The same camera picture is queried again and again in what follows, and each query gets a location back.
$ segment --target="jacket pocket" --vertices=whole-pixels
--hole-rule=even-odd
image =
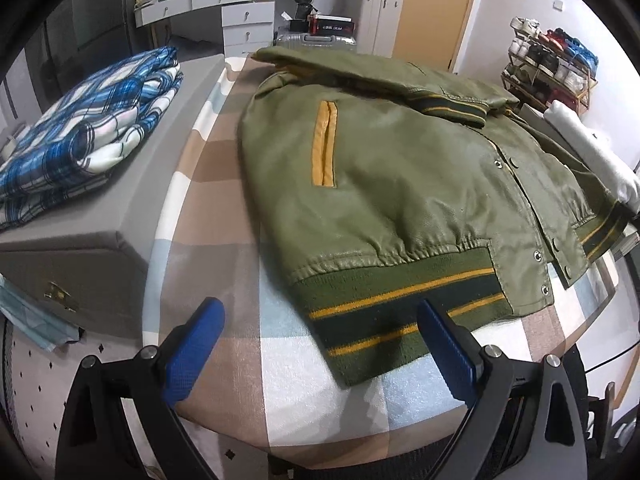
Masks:
[[[335,103],[320,101],[311,148],[311,180],[314,186],[335,187],[334,145],[337,120],[338,108]]]

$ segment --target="white towel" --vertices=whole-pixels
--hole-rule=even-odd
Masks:
[[[560,101],[554,101],[544,117],[620,203],[625,204],[634,214],[638,214],[640,179],[611,151],[608,137],[584,126],[578,115]]]

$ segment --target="jacket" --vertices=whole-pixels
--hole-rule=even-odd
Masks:
[[[629,214],[497,86],[331,50],[265,48],[244,171],[294,303],[346,384],[424,355],[415,306],[474,330],[553,303]]]

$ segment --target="gold latch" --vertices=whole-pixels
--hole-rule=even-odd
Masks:
[[[78,302],[74,300],[66,290],[63,290],[54,282],[47,283],[47,290],[44,293],[44,297],[59,303],[65,310],[70,312],[78,310]]]

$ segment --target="table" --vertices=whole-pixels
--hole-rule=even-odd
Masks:
[[[271,67],[227,58],[172,177],[152,251],[143,343],[157,344],[206,296],[227,322],[189,398],[185,418],[309,468],[371,462],[439,440],[465,407],[425,356],[343,390],[305,323],[283,295],[270,246],[246,200],[236,124]],[[564,290],[549,267],[556,304],[474,332],[510,358],[562,355],[613,297],[610,253]]]
[[[149,25],[157,48],[155,22],[207,7],[220,7],[207,26],[222,28],[226,56],[246,56],[273,43],[274,0],[149,0],[134,10],[136,27]]]

